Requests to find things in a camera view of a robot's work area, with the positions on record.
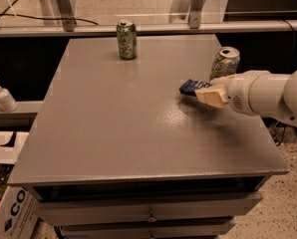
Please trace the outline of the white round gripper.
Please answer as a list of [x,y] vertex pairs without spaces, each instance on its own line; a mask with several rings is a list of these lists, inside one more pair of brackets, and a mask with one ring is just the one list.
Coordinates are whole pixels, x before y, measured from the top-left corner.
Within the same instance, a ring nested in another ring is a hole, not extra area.
[[247,71],[214,78],[210,81],[211,87],[199,89],[195,94],[201,103],[215,108],[223,109],[229,101],[237,113],[264,116],[269,108],[264,93],[269,74],[269,71]]

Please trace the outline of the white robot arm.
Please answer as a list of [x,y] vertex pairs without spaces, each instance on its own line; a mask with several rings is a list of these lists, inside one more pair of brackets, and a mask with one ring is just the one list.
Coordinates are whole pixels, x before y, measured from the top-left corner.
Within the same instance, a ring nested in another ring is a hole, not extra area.
[[240,114],[273,118],[297,127],[297,71],[247,71],[213,79],[210,87],[195,94],[201,103],[215,108],[230,105]]

